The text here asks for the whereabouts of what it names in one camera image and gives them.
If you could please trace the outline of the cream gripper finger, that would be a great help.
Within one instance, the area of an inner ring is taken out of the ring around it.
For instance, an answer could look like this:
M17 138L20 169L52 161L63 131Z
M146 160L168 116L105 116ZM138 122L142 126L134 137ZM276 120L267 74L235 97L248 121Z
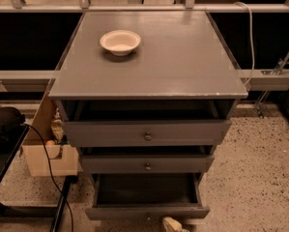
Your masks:
M181 232L183 229L182 224L172 217L164 217L162 225L166 232Z

